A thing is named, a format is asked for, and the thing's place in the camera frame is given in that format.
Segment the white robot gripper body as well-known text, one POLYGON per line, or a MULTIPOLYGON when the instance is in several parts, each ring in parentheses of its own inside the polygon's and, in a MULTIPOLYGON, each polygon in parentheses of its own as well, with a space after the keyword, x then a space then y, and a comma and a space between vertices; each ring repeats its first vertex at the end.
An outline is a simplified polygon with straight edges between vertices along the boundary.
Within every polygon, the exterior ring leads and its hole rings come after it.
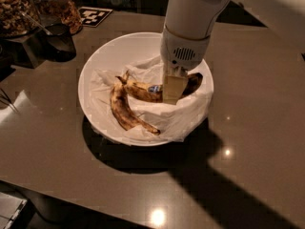
POLYGON ((202 61, 210 37, 201 40, 186 39, 163 29, 160 55, 165 75, 186 75, 202 61))

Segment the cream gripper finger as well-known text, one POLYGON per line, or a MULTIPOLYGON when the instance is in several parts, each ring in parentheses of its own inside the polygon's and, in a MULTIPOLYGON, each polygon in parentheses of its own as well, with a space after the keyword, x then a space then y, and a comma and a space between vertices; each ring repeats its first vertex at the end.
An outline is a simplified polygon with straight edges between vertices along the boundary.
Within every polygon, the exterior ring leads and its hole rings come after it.
POLYGON ((163 102, 175 105, 188 83, 188 74, 180 66, 165 66, 163 71, 163 102))

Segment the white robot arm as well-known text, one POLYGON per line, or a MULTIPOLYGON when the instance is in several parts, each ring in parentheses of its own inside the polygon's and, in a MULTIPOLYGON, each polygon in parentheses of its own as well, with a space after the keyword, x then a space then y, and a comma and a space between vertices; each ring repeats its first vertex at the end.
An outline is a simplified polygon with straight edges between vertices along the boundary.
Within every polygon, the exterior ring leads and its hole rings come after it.
POLYGON ((203 60, 214 24, 231 3, 305 53, 305 0, 168 0, 160 55, 163 101, 174 104, 203 60))

